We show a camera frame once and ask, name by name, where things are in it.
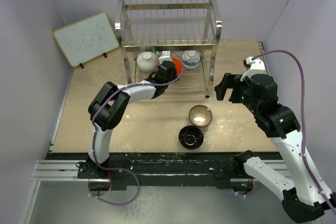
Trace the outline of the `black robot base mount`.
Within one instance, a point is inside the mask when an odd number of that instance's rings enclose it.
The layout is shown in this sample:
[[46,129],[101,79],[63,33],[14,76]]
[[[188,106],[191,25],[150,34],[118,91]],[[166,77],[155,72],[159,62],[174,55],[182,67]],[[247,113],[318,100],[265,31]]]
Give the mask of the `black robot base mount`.
[[85,153],[49,153],[46,160],[72,170],[74,177],[89,182],[112,182],[112,190],[128,186],[215,187],[229,189],[248,182],[235,166],[236,152],[110,153],[111,172],[91,168]]

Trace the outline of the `black glossy bowl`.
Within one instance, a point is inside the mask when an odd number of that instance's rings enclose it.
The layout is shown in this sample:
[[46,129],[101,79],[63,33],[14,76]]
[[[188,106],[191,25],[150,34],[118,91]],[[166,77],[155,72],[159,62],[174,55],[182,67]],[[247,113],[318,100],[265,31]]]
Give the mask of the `black glossy bowl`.
[[187,150],[195,150],[203,144],[204,134],[196,126],[188,125],[180,130],[178,139],[180,144]]

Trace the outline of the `white ceramic bowl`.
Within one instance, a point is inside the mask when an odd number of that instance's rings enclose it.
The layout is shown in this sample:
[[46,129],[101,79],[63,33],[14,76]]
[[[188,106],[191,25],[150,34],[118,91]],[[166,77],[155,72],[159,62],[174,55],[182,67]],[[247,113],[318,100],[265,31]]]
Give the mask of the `white ceramic bowl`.
[[136,64],[141,71],[152,72],[158,67],[159,59],[155,53],[146,51],[138,55]]

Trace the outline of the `orange plastic bowl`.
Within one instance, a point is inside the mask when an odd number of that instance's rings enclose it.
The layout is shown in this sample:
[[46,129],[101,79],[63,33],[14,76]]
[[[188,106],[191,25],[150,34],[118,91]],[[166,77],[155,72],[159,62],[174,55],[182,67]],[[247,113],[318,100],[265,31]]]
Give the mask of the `orange plastic bowl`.
[[183,65],[178,58],[172,58],[172,61],[175,65],[176,74],[179,76],[183,71]]

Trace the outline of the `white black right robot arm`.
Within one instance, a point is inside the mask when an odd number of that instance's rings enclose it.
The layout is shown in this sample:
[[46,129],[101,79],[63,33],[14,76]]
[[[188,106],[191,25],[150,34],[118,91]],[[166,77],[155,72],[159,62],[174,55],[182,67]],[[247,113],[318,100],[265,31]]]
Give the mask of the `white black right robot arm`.
[[288,217],[296,223],[319,219],[335,208],[335,193],[324,183],[303,146],[303,129],[294,112],[278,102],[278,85],[267,74],[255,74],[245,80],[240,74],[226,73],[215,87],[222,101],[227,89],[231,103],[243,104],[254,116],[257,126],[270,138],[280,153],[290,179],[265,164],[247,150],[234,157],[234,173],[251,176],[272,191],[281,201]]

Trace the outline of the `brown beige bowl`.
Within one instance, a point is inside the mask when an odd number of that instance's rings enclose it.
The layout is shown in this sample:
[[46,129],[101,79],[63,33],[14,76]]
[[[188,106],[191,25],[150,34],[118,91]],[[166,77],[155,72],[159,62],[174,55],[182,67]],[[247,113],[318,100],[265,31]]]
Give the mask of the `brown beige bowl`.
[[193,125],[198,127],[205,127],[212,122],[213,115],[207,106],[196,105],[190,109],[188,118]]

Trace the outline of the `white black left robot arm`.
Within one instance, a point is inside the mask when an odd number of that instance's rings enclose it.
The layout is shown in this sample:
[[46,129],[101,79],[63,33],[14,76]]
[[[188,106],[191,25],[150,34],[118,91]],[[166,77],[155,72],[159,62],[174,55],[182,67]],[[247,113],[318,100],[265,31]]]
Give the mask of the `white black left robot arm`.
[[89,158],[93,161],[90,173],[96,178],[108,172],[109,146],[114,128],[121,122],[127,106],[142,100],[155,99],[178,80],[175,64],[164,61],[156,72],[145,80],[128,85],[106,82],[89,105],[88,111],[94,128]]

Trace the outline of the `blue white patterned bowl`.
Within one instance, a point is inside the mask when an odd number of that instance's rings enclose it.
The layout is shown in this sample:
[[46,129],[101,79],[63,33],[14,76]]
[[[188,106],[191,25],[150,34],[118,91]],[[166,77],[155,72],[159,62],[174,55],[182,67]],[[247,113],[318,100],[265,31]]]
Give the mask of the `blue white patterned bowl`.
[[200,53],[196,50],[186,50],[181,55],[182,63],[185,68],[198,68],[201,64]]

